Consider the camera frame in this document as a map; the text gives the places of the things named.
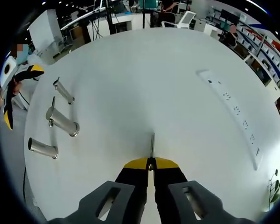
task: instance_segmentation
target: metal rod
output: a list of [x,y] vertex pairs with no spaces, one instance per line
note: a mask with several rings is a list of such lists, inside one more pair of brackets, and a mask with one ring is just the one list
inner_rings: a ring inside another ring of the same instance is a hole
[[46,113],[46,119],[49,121],[49,126],[56,125],[66,131],[71,137],[79,134],[80,126],[61,114],[56,108],[50,107]]
[[48,146],[33,138],[29,138],[28,140],[28,149],[32,152],[52,157],[53,159],[57,159],[58,157],[57,147]]
[[75,98],[69,94],[69,92],[64,88],[64,86],[59,81],[59,78],[53,83],[55,89],[67,100],[69,104],[73,104]]
[[142,28],[145,28],[145,0],[143,0],[142,5]]

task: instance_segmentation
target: ceiling light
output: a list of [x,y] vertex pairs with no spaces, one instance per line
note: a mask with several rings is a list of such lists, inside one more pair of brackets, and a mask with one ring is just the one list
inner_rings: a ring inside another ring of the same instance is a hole
[[246,1],[250,2],[251,4],[253,4],[253,5],[255,5],[256,7],[260,8],[260,9],[261,9],[262,11],[264,11],[266,14],[268,14],[266,10],[264,10],[262,7],[260,7],[259,5],[257,5],[255,2],[253,2],[253,1],[251,1],[251,0],[246,0]]

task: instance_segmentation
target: desk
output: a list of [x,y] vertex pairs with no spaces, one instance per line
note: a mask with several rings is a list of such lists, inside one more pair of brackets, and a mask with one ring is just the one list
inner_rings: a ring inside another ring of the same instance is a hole
[[[120,13],[120,14],[116,14],[116,17],[115,17],[114,14],[112,14],[112,23],[113,24],[118,24],[118,23],[122,23],[122,22],[130,22],[127,25],[128,30],[142,29],[143,14],[140,14],[140,13],[132,13],[132,14]],[[98,25],[98,23],[99,23],[98,29],[99,29],[99,34],[100,35],[102,35],[103,37],[110,35],[108,21],[105,18],[100,18],[99,21],[97,19],[94,22],[96,23],[96,25]],[[145,28],[150,28],[150,14],[145,14]],[[94,30],[94,34],[93,34],[91,23],[87,26],[87,29],[88,29],[91,41],[93,41],[93,35],[94,35],[94,40],[95,40],[97,32]]]
[[[258,171],[228,109],[196,75],[204,69],[230,89],[256,128],[264,152]],[[212,37],[173,28],[123,32],[80,47],[46,74],[28,111],[24,154],[31,189],[48,220],[74,212],[82,197],[114,181],[125,163],[148,156],[151,132],[155,156],[179,164],[188,180],[220,197],[227,212],[255,220],[267,206],[275,169],[280,178],[280,117],[250,67]],[[53,88],[59,76],[73,105]],[[55,107],[80,124],[75,138],[48,126],[45,114],[55,95]],[[29,151],[30,137],[57,145],[58,159]],[[153,207],[147,204],[144,213]],[[145,219],[157,223],[158,216]]]

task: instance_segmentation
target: white chair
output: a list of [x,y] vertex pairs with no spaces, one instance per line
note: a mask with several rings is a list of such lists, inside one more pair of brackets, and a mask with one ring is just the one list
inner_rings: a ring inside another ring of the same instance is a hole
[[220,39],[220,37],[218,36],[218,31],[216,30],[212,30],[210,33],[210,36],[214,39],[216,39],[217,41]]
[[190,23],[192,21],[192,19],[194,19],[196,13],[191,12],[191,11],[186,11],[185,14],[183,15],[183,17],[181,18],[181,20],[175,24],[175,23],[171,23],[171,22],[167,22],[167,21],[162,21],[162,27],[166,27],[166,24],[170,24],[176,28],[183,28],[183,29],[189,29]]

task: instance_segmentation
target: potted plant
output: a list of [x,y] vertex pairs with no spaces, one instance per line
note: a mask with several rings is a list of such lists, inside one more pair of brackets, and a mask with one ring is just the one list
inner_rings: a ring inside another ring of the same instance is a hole
[[[278,170],[275,171],[272,178],[274,176],[278,176]],[[270,179],[269,209],[271,209],[271,204],[275,203],[280,196],[280,181],[272,182],[272,178]]]

